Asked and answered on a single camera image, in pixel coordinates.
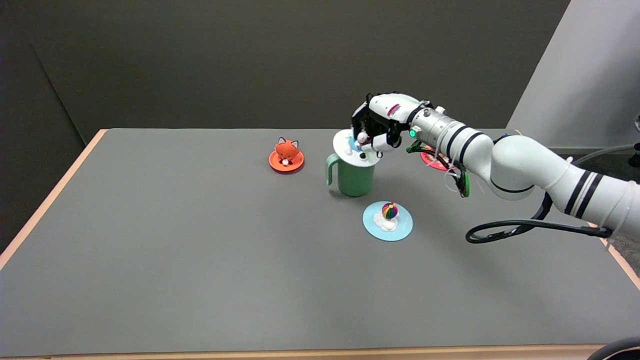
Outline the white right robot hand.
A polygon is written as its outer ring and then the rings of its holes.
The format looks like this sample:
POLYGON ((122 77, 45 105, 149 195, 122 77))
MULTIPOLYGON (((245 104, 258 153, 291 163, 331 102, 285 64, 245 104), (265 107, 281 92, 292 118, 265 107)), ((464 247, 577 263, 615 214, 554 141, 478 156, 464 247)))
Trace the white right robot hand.
POLYGON ((429 100, 419 100, 397 91, 368 93, 350 118, 357 148, 382 158, 384 153, 402 144, 402 132, 411 128, 420 111, 430 107, 429 100))

